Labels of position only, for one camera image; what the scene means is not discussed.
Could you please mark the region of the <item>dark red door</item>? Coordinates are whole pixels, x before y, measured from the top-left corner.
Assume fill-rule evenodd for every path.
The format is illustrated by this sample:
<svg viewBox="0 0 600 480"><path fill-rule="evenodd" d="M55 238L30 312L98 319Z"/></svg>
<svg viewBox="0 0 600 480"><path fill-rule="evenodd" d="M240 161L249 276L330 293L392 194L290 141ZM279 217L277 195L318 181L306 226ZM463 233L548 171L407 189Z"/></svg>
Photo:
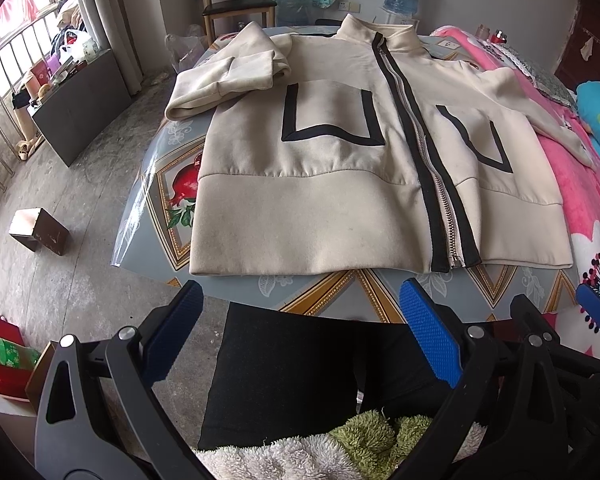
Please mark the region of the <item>dark red door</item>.
<svg viewBox="0 0 600 480"><path fill-rule="evenodd" d="M600 81L600 0L578 0L556 77L572 91L587 81Z"/></svg>

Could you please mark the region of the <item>black trousers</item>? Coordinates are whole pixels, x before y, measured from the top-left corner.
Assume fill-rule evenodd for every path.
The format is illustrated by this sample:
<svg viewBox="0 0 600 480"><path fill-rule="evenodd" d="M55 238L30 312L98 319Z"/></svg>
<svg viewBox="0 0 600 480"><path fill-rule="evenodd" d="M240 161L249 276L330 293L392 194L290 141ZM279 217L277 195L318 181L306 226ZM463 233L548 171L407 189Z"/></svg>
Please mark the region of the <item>black trousers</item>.
<svg viewBox="0 0 600 480"><path fill-rule="evenodd" d="M326 434L368 411L434 417L450 391L405 324L231 304L198 446Z"/></svg>

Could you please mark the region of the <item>brown cardboard box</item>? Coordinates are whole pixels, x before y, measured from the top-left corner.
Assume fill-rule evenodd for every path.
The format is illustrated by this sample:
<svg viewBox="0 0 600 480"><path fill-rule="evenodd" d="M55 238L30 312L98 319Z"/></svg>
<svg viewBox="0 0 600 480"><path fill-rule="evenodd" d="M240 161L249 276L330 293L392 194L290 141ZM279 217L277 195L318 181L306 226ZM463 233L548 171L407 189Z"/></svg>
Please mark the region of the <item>brown cardboard box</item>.
<svg viewBox="0 0 600 480"><path fill-rule="evenodd" d="M19 209L8 234L31 252L43 246L58 256L65 252L69 231L44 208Z"/></svg>

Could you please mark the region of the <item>fruit pattern table cover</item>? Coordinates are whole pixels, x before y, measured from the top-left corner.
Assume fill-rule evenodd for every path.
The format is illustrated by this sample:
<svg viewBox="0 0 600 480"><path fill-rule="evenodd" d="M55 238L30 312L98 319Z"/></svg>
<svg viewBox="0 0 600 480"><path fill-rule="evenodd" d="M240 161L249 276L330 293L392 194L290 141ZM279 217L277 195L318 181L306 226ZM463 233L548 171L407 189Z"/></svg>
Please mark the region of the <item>fruit pattern table cover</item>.
<svg viewBox="0 0 600 480"><path fill-rule="evenodd" d="M210 122L211 114L207 112L176 122L164 114L157 137L140 165L140 174L120 222L112 255L115 266L152 275L174 286L193 279L209 296L253 306L382 322L402 321L398 295L401 284L408 278L418 281L421 275L438 274L457 278L462 272L477 267L456 268L445 273L349 269L317 275L193 274L189 270L190 240L198 172ZM566 268L528 268L566 270L572 265L573 252L572 263ZM484 262L478 266L515 265ZM448 299L434 299L448 304L469 320L463 313L464 305L479 295L475 287L460 285L458 294Z"/></svg>

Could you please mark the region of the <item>dark grey cabinet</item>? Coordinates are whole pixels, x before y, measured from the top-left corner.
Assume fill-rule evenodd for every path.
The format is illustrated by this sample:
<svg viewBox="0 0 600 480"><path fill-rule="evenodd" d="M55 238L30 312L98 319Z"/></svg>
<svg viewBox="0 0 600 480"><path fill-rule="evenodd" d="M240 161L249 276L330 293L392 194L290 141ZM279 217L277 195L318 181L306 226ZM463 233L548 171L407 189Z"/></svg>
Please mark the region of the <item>dark grey cabinet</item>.
<svg viewBox="0 0 600 480"><path fill-rule="evenodd" d="M60 160L70 167L131 103L117 60L106 50L46 94L32 120Z"/></svg>

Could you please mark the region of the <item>grey sequin pillow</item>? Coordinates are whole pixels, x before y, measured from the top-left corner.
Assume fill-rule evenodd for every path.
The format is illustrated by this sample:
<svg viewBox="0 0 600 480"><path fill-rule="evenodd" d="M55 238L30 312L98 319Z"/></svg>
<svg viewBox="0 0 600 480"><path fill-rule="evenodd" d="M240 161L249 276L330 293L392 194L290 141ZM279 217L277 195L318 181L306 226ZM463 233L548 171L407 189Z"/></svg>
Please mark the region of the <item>grey sequin pillow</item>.
<svg viewBox="0 0 600 480"><path fill-rule="evenodd" d="M576 109L576 99L573 92L548 70L544 70L533 61L524 58L513 47L506 44L491 44L489 41L483 41L483 47L506 66L516 68L531 82L532 86L542 93L547 99L550 99L570 110Z"/></svg>

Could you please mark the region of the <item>clear plastic bag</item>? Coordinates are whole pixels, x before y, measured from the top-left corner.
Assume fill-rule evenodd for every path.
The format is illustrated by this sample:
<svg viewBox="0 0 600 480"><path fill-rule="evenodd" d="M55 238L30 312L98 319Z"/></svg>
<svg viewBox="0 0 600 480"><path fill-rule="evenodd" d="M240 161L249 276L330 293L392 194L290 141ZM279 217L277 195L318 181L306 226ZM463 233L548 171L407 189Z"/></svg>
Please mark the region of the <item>clear plastic bag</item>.
<svg viewBox="0 0 600 480"><path fill-rule="evenodd" d="M166 34L164 45L174 72L179 74L196 65L208 48L208 38L201 25L191 24L184 36Z"/></svg>

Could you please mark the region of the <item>cream zip-up jacket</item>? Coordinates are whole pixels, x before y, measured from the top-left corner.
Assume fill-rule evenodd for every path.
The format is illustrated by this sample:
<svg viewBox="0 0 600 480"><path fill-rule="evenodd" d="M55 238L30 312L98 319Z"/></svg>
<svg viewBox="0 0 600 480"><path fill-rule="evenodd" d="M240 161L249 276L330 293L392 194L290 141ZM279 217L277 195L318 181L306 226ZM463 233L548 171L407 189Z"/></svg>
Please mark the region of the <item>cream zip-up jacket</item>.
<svg viewBox="0 0 600 480"><path fill-rule="evenodd" d="M410 26L249 24L176 77L166 118L205 112L193 274L572 263L541 139L591 166L584 144L512 70L436 60Z"/></svg>

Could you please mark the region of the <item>wooden chair black seat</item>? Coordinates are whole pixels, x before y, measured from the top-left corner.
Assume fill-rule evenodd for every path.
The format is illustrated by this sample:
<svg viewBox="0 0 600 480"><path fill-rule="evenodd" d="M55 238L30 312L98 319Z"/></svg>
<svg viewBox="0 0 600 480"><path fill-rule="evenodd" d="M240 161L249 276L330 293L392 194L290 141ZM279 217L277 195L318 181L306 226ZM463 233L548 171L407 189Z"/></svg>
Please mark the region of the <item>wooden chair black seat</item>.
<svg viewBox="0 0 600 480"><path fill-rule="evenodd" d="M220 2L202 0L202 3L204 8L201 14L204 19L204 31L208 44L214 43L216 38L214 21L220 18L260 13L263 28L275 25L277 2L274 0L223 0Z"/></svg>

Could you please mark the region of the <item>pink floral blanket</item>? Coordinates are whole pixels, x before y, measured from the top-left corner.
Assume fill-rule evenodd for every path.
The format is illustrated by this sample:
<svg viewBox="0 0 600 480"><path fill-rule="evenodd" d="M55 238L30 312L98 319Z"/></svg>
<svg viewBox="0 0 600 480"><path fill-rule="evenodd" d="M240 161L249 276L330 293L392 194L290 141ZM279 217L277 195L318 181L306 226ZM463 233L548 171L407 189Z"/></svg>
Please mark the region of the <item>pink floral blanket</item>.
<svg viewBox="0 0 600 480"><path fill-rule="evenodd" d="M457 278L438 274L418 280L437 299L458 294L460 285L475 287L480 295L463 308L471 321L508 318L513 296L524 294L548 316L563 344L600 359L600 328L576 301L576 289L583 282L600 296L600 156L593 156L595 167L588 169L556 142L542 138L540 143L564 199L574 265L566 270L477 266Z"/></svg>

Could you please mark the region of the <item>red gift bag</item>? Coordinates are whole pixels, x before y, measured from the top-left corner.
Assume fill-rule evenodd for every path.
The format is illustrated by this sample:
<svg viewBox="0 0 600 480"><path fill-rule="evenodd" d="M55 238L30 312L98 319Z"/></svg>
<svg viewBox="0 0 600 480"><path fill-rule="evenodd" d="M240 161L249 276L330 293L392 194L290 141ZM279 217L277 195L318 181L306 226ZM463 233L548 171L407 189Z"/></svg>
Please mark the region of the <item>red gift bag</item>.
<svg viewBox="0 0 600 480"><path fill-rule="evenodd" d="M20 328L0 318L0 394L27 399L26 385L41 352L24 344Z"/></svg>

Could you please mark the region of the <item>empty clear water jug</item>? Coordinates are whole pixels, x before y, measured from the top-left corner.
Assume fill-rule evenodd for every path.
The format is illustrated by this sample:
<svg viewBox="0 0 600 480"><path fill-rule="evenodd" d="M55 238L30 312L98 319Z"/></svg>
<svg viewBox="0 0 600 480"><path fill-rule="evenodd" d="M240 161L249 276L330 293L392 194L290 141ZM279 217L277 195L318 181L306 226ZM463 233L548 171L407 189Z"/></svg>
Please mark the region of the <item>empty clear water jug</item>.
<svg viewBox="0 0 600 480"><path fill-rule="evenodd" d="M312 0L277 0L278 26L304 26L312 23Z"/></svg>

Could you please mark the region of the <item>red bottle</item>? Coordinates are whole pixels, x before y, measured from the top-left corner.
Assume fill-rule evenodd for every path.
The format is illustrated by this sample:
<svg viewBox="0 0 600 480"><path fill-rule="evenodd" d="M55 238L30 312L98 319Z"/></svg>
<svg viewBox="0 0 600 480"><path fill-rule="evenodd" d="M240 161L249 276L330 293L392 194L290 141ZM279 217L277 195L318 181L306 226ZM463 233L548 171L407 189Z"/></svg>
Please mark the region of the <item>red bottle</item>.
<svg viewBox="0 0 600 480"><path fill-rule="evenodd" d="M491 44L506 44L507 42L507 35L505 32L502 32L501 30L497 29L494 34L491 36L490 38L490 43Z"/></svg>

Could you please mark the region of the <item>grey curtain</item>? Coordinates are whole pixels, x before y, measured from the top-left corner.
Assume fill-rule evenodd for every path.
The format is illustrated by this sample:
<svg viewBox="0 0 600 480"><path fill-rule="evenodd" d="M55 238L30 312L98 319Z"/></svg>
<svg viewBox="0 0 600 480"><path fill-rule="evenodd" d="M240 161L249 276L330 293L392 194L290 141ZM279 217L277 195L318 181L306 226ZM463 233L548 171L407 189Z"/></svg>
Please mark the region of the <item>grey curtain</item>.
<svg viewBox="0 0 600 480"><path fill-rule="evenodd" d="M121 0L78 0L87 32L101 49L110 49L131 96L142 90L140 69Z"/></svg>

